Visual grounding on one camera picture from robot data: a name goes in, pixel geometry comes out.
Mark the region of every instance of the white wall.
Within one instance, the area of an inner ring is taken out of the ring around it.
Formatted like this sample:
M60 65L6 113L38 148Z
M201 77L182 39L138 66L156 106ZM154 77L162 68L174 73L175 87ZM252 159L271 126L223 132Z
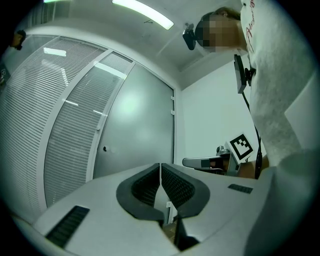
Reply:
M249 68L247 55L242 57L242 62ZM250 101L249 86L245 95ZM237 92L233 61L183 90L182 101L186 158L215 156L218 146L245 132L255 150L249 160L256 160L258 139L246 103ZM263 145L262 154L266 154Z
M209 55L188 66L181 72L183 89L232 61L235 54L243 55L244 51L211 52Z
M185 155L184 115L180 74L175 66L156 56L148 45L136 43L121 30L105 23L84 19L58 19L26 30L28 35L55 35L75 38L113 49L140 63L174 89L175 143L174 163L181 164Z

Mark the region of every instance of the white sweatshirt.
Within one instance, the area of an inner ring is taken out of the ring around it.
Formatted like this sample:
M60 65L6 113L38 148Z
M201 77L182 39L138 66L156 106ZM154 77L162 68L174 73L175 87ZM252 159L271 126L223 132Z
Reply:
M302 150L285 117L316 70L306 39L292 18L273 0L241 0L241 25L250 64L250 111L270 166Z

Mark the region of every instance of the black mesh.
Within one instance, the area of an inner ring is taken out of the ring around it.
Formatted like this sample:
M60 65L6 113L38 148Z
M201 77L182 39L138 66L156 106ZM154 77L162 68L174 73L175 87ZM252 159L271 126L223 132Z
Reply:
M154 207L155 198L160 186L159 170L155 169L135 181L131 187L133 196L139 201Z
M75 206L68 214L46 235L46 238L55 245L63 248L72 237L88 214L89 209Z
M161 172L162 186L176 208L194 196L195 187L190 182L169 171L163 165Z
M232 190L240 191L243 193L247 193L247 194L250 194L251 191L253 190L252 187L241 186L241 185L237 185L237 184L231 184L230 186L228 186L228 188L232 189Z
M122 181L116 189L116 199L133 217L163 223L164 213L154 208L159 186L160 165L155 163Z

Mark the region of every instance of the person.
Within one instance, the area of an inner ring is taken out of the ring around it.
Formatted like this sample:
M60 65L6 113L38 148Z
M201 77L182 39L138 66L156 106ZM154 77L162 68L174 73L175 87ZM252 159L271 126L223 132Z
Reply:
M318 70L312 51L290 16L271 0L241 0L241 13L222 7L204 15L194 35L211 52L241 49L255 69L250 113L266 150L261 170L302 151L285 111ZM239 177L255 178L255 161Z
M12 41L10 43L10 47L13 47L20 51L22 49L22 43L26 39L26 32L24 30L19 30L14 33Z

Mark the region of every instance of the window blinds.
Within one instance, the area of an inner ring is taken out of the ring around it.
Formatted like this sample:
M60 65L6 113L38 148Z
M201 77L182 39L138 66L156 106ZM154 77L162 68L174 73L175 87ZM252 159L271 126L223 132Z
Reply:
M86 182L97 125L114 89L123 82L103 67L126 73L131 62L116 53L109 54L80 80L63 104L45 155L44 191L48 207Z
M37 155L45 124L70 81L103 50L58 37L39 48L11 77L0 99L0 187L15 214L33 222L40 214Z

